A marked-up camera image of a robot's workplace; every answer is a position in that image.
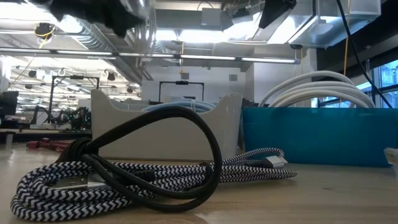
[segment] black cable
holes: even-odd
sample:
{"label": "black cable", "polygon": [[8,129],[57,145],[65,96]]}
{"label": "black cable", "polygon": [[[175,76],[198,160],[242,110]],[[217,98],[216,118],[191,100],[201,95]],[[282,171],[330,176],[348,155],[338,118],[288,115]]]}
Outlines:
{"label": "black cable", "polygon": [[[203,131],[210,143],[211,151],[214,158],[214,170],[210,174],[208,174],[210,176],[208,181],[204,183],[201,187],[181,192],[166,190],[154,186],[146,180],[141,179],[131,173],[128,173],[125,170],[116,167],[114,164],[108,162],[102,157],[96,155],[96,152],[98,152],[98,149],[100,147],[105,146],[148,124],[167,118],[186,118],[192,121]],[[74,156],[74,159],[79,159],[89,164],[110,187],[118,191],[127,199],[134,201],[134,203],[136,204],[143,205],[153,210],[158,210],[161,212],[184,212],[187,210],[191,210],[205,202],[213,194],[213,192],[217,188],[218,183],[220,182],[222,160],[217,140],[211,132],[211,129],[199,117],[199,115],[197,115],[194,111],[183,107],[171,106],[150,111],[109,130],[107,133],[104,133],[100,137],[89,142],[84,149],[81,146],[81,144],[77,144],[76,149],[70,149],[70,152],[68,152],[69,155]],[[174,199],[194,200],[180,205],[161,204],[144,198],[139,194],[133,192],[132,190],[126,188],[126,184],[121,183],[115,178],[115,176],[122,178],[125,182],[128,183],[128,185],[136,185],[140,189],[148,190],[156,195]]]}
{"label": "black cable", "polygon": [[344,14],[343,6],[341,5],[341,1],[340,0],[336,0],[336,2],[337,2],[337,5],[338,5],[338,9],[340,10],[340,14],[341,14],[341,18],[343,20],[344,27],[345,27],[346,32],[347,32],[347,38],[348,38],[349,44],[351,45],[352,49],[354,50],[355,59],[356,59],[358,65],[359,65],[359,67],[361,68],[361,70],[363,72],[363,75],[365,76],[367,81],[372,85],[372,87],[377,91],[377,93],[380,95],[380,97],[383,99],[383,101],[386,103],[386,105],[389,108],[392,108],[391,104],[387,101],[386,97],[384,97],[384,95],[381,93],[379,88],[372,82],[372,80],[369,78],[368,74],[366,73],[366,70],[363,67],[362,63],[361,63],[361,59],[359,58],[358,51],[356,50],[356,46],[355,46],[353,37],[351,35],[351,32],[349,31],[348,23],[347,23],[347,20],[346,20],[346,16]]}

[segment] table surface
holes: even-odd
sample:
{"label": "table surface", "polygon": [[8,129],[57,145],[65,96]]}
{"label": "table surface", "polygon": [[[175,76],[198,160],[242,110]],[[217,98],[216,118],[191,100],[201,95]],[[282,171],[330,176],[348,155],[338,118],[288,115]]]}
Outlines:
{"label": "table surface", "polygon": [[[27,223],[9,209],[16,185],[24,174],[57,157],[57,152],[28,150],[24,144],[0,146],[0,223]],[[221,184],[207,202],[189,212],[128,208],[73,223],[398,223],[398,182],[392,169],[299,164],[287,168],[297,170],[298,176]]]}

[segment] black cable hanging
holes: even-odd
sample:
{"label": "black cable hanging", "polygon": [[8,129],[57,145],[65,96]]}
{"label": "black cable hanging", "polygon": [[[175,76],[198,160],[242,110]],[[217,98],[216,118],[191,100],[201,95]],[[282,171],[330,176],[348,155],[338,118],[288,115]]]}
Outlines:
{"label": "black cable hanging", "polygon": [[[159,166],[112,163],[98,155],[100,147],[167,118],[185,118],[194,122],[209,141],[214,162]],[[72,142],[56,163],[33,170],[21,179],[11,202],[11,210],[19,218],[43,222],[88,217],[133,203],[161,212],[184,212],[205,202],[220,182],[284,179],[297,175],[295,171],[273,169],[269,167],[269,161],[247,159],[264,153],[277,154],[284,160],[280,149],[264,148],[222,161],[216,138],[199,115],[178,106],[160,108],[127,121],[94,140],[78,139]],[[60,179],[88,175],[93,171],[103,178],[108,187],[88,190],[49,187],[50,183]],[[192,200],[180,205],[151,200],[158,196]]]}
{"label": "black cable hanging", "polygon": [[336,0],[336,1],[337,1],[338,9],[339,9],[340,14],[341,14],[341,18],[343,20],[344,28],[345,28],[345,30],[347,32],[347,38],[348,38],[349,44],[350,44],[351,48],[354,50],[354,56],[355,56],[356,62],[358,63],[359,67],[361,68],[362,73],[365,76],[365,78],[367,79],[367,81],[372,85],[372,88],[374,88],[377,91],[377,93],[380,95],[380,97],[383,99],[383,101],[386,103],[386,105],[389,108],[392,108],[391,104],[388,102],[386,97],[381,93],[379,88],[373,83],[373,81],[369,78],[368,74],[366,73],[366,70],[365,70],[365,68],[362,65],[362,61],[359,58],[359,54],[358,54],[358,51],[356,49],[355,42],[353,40],[353,36],[351,35],[351,32],[349,31],[348,23],[347,23],[347,20],[346,20],[346,16],[344,14],[343,6],[341,5],[341,1],[340,0]]}

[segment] workbench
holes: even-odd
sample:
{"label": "workbench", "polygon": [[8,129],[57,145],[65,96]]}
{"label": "workbench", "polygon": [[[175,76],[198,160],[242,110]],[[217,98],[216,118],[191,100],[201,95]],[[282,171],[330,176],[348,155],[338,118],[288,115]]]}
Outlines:
{"label": "workbench", "polygon": [[[27,150],[24,144],[13,144],[12,149],[0,146],[0,224],[27,223],[9,209],[16,185],[27,172],[53,163],[58,155],[46,149]],[[398,182],[392,169],[302,164],[288,164],[287,168],[297,170],[298,176],[220,184],[207,202],[189,212],[168,214],[132,207],[73,223],[398,222]]]}

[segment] desk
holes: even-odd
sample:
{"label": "desk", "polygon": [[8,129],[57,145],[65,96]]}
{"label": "desk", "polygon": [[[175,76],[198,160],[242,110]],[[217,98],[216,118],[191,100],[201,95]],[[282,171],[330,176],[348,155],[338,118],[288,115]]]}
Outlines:
{"label": "desk", "polygon": [[[16,185],[24,174],[57,157],[57,152],[31,151],[23,144],[14,144],[11,150],[0,146],[0,223],[27,223],[9,209]],[[392,169],[299,164],[289,164],[288,168],[297,170],[298,176],[221,184],[207,202],[189,212],[164,214],[131,208],[73,223],[398,222],[398,183]]]}

